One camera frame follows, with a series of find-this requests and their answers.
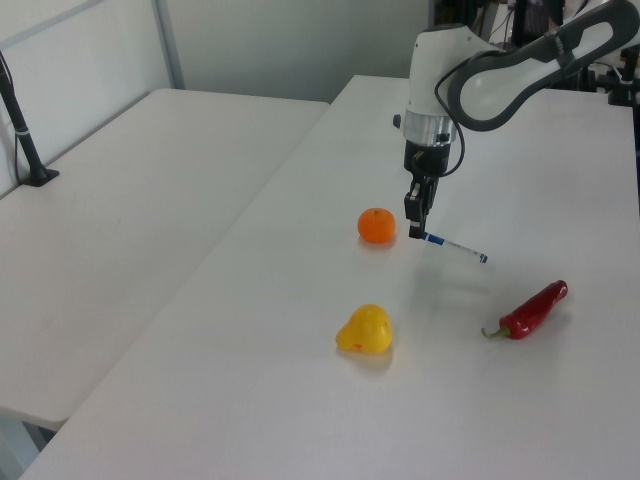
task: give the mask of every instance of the white pen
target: white pen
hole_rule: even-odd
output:
[[[484,253],[476,252],[475,250],[471,250],[470,248],[463,247],[462,245],[458,245],[457,243],[450,242],[449,240],[445,240],[444,238],[437,237],[436,235],[432,235],[428,232],[424,232],[422,234],[422,239],[427,242],[431,242],[435,245],[440,245],[442,247],[455,248],[459,251],[469,253],[480,260],[480,263],[487,263],[487,257]]]

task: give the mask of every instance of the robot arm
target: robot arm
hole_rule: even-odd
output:
[[[459,124],[476,131],[504,125],[535,92],[612,51],[640,43],[640,0],[610,0],[507,53],[467,27],[428,29],[415,44],[404,118],[409,235],[420,238]]]

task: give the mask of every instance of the black pole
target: black pole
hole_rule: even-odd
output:
[[[20,105],[16,99],[13,84],[9,80],[9,73],[6,71],[4,64],[0,61],[0,95],[7,107],[9,118],[13,123],[13,128],[20,139],[20,145],[24,151],[27,161],[29,162],[29,177],[22,183],[25,185],[31,185],[33,187],[41,187],[49,180],[57,177],[59,173],[55,170],[48,170],[42,165],[40,156],[36,150],[36,146],[33,143],[27,122],[24,120]]]
[[[513,27],[511,30],[511,43],[516,47],[522,47],[524,41],[524,21],[527,15],[527,0],[516,0],[513,12]]]

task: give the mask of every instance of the red chili pepper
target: red chili pepper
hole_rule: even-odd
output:
[[[500,330],[488,334],[484,328],[482,334],[487,338],[507,337],[520,340],[533,332],[553,306],[567,296],[569,291],[564,280],[558,280],[537,293],[509,315],[500,319]]]

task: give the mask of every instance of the black stand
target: black stand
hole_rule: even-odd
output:
[[[9,80],[9,74],[5,70],[2,62],[0,62],[0,95],[2,95],[2,100],[4,100],[7,112],[9,112],[13,128],[20,139],[22,150],[29,162],[29,177],[22,183],[33,187],[41,187],[51,179],[57,177],[59,173],[55,170],[49,170],[42,165],[36,146],[33,143],[31,134],[29,133],[29,128],[27,127],[27,123],[25,122],[22,111],[20,110],[20,105],[18,105],[18,100],[16,99],[13,90],[13,84]]]
[[[636,140],[636,174],[638,176],[638,197],[640,199],[640,109],[636,101],[636,94],[640,92],[640,80],[635,78],[638,65],[638,52],[640,46],[627,48],[622,51],[625,57],[622,78],[618,78],[615,72],[609,71],[606,75],[598,76],[598,86],[609,92],[609,105],[631,107],[633,109],[633,124]]]

